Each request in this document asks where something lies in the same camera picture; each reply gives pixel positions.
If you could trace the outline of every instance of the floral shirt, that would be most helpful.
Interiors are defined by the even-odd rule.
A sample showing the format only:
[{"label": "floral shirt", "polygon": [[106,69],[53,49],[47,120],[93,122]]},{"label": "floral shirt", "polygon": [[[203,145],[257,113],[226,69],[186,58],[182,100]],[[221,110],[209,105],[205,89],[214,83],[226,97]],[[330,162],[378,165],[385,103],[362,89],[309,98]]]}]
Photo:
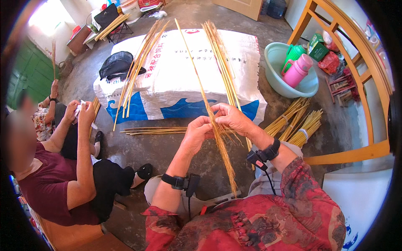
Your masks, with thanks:
[{"label": "floral shirt", "polygon": [[53,121],[50,123],[45,122],[45,117],[49,108],[44,107],[43,103],[38,104],[38,109],[31,116],[33,123],[35,124],[36,137],[39,141],[46,141],[50,138],[54,130],[56,129]]},{"label": "floral shirt", "polygon": [[282,173],[282,196],[255,195],[216,206],[180,226],[150,206],[146,250],[341,250],[345,217],[298,157]]}]

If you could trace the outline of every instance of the green thermos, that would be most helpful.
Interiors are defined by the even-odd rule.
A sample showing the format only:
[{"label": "green thermos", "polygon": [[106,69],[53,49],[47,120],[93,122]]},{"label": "green thermos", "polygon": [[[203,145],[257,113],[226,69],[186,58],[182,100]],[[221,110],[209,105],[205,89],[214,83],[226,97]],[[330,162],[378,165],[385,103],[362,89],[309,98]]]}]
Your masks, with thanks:
[{"label": "green thermos", "polygon": [[[296,46],[290,45],[289,49],[287,49],[287,52],[286,52],[285,62],[281,66],[281,71],[283,70],[283,67],[285,66],[285,64],[287,63],[287,61],[289,59],[292,59],[293,61],[296,61],[296,60],[299,59],[299,57],[303,53],[307,54],[307,46],[306,45],[296,45]],[[285,73],[287,70],[289,70],[289,68],[291,66],[292,66],[291,64],[288,64],[283,72]]]}]

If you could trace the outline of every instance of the black pants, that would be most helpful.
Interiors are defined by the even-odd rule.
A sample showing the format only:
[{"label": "black pants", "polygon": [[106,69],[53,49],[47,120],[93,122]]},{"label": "black pants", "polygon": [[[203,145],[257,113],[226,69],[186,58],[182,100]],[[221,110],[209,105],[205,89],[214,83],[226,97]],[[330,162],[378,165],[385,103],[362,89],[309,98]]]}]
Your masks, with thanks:
[{"label": "black pants", "polygon": [[[66,112],[66,106],[61,102],[56,104],[54,113],[54,122],[56,127],[60,124],[64,113]],[[78,145],[78,124],[70,125],[66,138],[64,139],[63,148],[60,154],[66,159],[77,159],[77,145]]]},{"label": "black pants", "polygon": [[[66,106],[56,104],[55,125],[59,125]],[[61,155],[67,159],[77,159],[78,124],[72,124],[68,129],[64,140]],[[90,201],[92,209],[96,212],[99,223],[107,221],[113,209],[115,194],[121,196],[130,195],[130,187],[133,184],[135,171],[131,167],[122,169],[118,164],[108,159],[102,159],[94,164],[94,182],[96,196]]]}]

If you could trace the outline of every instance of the plastic basin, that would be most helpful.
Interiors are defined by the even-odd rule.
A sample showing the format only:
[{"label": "plastic basin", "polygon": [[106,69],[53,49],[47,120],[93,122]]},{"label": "plastic basin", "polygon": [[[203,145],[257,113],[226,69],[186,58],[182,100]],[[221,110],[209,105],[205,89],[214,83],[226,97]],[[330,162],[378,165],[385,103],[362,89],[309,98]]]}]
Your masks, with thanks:
[{"label": "plastic basin", "polygon": [[287,98],[314,96],[318,91],[318,77],[314,67],[308,71],[308,75],[296,86],[290,87],[282,80],[281,66],[286,58],[289,45],[284,43],[270,43],[265,47],[265,76],[270,86],[280,95]]}]

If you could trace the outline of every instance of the green door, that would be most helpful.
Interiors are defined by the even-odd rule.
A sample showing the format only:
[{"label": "green door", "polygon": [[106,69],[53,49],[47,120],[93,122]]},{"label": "green door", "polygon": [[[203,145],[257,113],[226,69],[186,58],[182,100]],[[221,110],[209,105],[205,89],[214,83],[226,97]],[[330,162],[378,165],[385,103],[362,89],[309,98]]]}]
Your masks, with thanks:
[{"label": "green door", "polygon": [[17,52],[7,91],[7,104],[16,108],[16,97],[22,88],[34,101],[41,102],[50,94],[53,82],[53,65],[29,39],[25,39]]}]

